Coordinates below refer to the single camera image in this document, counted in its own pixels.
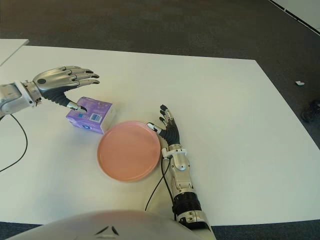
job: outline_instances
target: pink plate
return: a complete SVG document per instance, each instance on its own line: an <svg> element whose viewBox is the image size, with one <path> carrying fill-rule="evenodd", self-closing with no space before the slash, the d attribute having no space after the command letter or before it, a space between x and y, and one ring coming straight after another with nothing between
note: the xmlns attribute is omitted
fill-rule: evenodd
<svg viewBox="0 0 320 240"><path fill-rule="evenodd" d="M160 151L160 142L154 131L144 123L126 121L104 134L97 156L107 175L132 182L151 173L160 158Z"/></svg>

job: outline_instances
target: purple tissue box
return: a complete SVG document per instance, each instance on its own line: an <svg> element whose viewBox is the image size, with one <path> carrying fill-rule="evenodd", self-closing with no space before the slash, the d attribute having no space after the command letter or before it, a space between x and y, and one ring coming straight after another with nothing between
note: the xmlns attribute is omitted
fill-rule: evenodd
<svg viewBox="0 0 320 240"><path fill-rule="evenodd" d="M66 118L73 126L99 134L104 134L108 130L116 114L112 103L83 96L77 104L84 106L87 113L71 110Z"/></svg>

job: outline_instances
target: robot finger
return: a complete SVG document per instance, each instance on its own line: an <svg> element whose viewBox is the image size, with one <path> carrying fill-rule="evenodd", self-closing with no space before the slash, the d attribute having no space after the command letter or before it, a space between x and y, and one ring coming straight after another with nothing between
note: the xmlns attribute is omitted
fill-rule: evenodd
<svg viewBox="0 0 320 240"><path fill-rule="evenodd" d="M77 86L77 88L90 85L90 84L99 84L99 83L100 81L96 79L82 79L82 80L79 80L79 85Z"/></svg>
<svg viewBox="0 0 320 240"><path fill-rule="evenodd" d="M85 68L72 68L66 71L68 75L74 75L74 74L93 74L94 72L90 69Z"/></svg>
<svg viewBox="0 0 320 240"><path fill-rule="evenodd" d="M62 66L62 67L58 67L58 69L61 71L66 71L69 69L81 69L81 67L79 67L79 66Z"/></svg>
<svg viewBox="0 0 320 240"><path fill-rule="evenodd" d="M160 112L162 112L161 114L165 116L165 119L167 120L167 122L170 120L172 121L174 119L173 115L165 105L162 104L160 108L161 108Z"/></svg>
<svg viewBox="0 0 320 240"><path fill-rule="evenodd" d="M75 110L79 113L86 113L87 112L87 109L84 106L80 106L73 101L69 101L69 103L66 105L66 107L69 109Z"/></svg>
<svg viewBox="0 0 320 240"><path fill-rule="evenodd" d="M163 117L159 117L160 121L163 122L165 126L168 125L167 121Z"/></svg>
<svg viewBox="0 0 320 240"><path fill-rule="evenodd" d="M163 131L166 131L166 130L163 130L161 127L158 127L157 125L153 124L152 122L148 122L146 125L151 130L155 131L158 135L160 135Z"/></svg>
<svg viewBox="0 0 320 240"><path fill-rule="evenodd" d="M160 113L164 117L165 121L168 122L169 119L168 119L168 116L166 115L165 111L160 110Z"/></svg>
<svg viewBox="0 0 320 240"><path fill-rule="evenodd" d="M98 79L99 75L95 74L95 73L80 73L80 74L75 74L74 75L75 78L73 79L73 81L79 81L83 80L83 79L90 79L90 78L94 78L94 79Z"/></svg>

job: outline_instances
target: white wall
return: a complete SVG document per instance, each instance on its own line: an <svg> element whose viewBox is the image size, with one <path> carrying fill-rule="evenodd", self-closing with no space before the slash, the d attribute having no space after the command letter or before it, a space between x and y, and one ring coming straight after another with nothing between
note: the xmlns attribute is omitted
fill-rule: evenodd
<svg viewBox="0 0 320 240"><path fill-rule="evenodd" d="M320 28L320 0L274 0L315 29Z"/></svg>

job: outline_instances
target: silver robotic forearm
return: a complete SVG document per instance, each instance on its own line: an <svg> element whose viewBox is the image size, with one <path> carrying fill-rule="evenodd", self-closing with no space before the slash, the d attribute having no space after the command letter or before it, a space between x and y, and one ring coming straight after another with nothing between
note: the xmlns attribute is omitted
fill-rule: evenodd
<svg viewBox="0 0 320 240"><path fill-rule="evenodd" d="M33 82L0 85L0 118L14 114L41 101L41 94Z"/></svg>
<svg viewBox="0 0 320 240"><path fill-rule="evenodd" d="M215 240L214 233L202 211L196 189L190 177L190 163L187 151L180 144L162 149L164 159L170 161L171 190L174 200L173 211L177 221L195 232L204 240Z"/></svg>

